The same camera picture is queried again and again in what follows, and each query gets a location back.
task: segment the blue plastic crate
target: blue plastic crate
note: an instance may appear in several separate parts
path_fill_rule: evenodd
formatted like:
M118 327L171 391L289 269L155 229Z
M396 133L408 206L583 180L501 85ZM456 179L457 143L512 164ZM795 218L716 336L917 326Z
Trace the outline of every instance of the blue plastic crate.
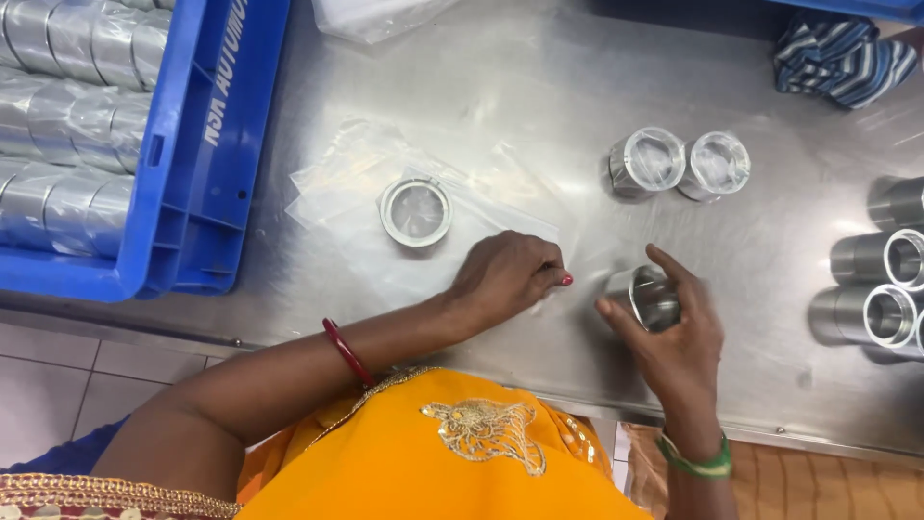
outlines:
M813 7L909 25L924 25L924 0L773 0L793 6Z
M0 289L99 302L230 290L288 7L177 0L117 260L0 247Z

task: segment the floor tile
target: floor tile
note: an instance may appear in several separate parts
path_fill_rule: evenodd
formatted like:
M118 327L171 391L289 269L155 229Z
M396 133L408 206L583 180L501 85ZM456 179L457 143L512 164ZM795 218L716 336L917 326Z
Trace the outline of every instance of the floor tile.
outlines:
M0 467L70 440L90 372L0 357Z
M613 461L613 483L616 487L626 492L626 479L629 474L629 464L622 461Z
M161 383L177 383L198 374L204 367L204 355L103 341L93 371Z
M597 430L597 439L600 439L600 444L606 450L606 456L613 459L613 446L616 444L616 428L619 423L607 419L591 419L590 423L593 424L593 429Z
M99 340L0 323L0 355L90 369Z
M131 414L170 385L94 372L80 408L74 439Z
M629 436L623 430L622 424L616 429L616 443L615 448L613 448L613 458L617 461L629 460Z

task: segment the blue striped cloth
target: blue striped cloth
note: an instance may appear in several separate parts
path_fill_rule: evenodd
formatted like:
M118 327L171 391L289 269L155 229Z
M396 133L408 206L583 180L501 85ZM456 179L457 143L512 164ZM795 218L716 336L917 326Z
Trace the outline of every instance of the blue striped cloth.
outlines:
M911 76L918 63L911 45L878 38L868 18L800 11L773 57L776 90L829 95L849 108L869 105Z

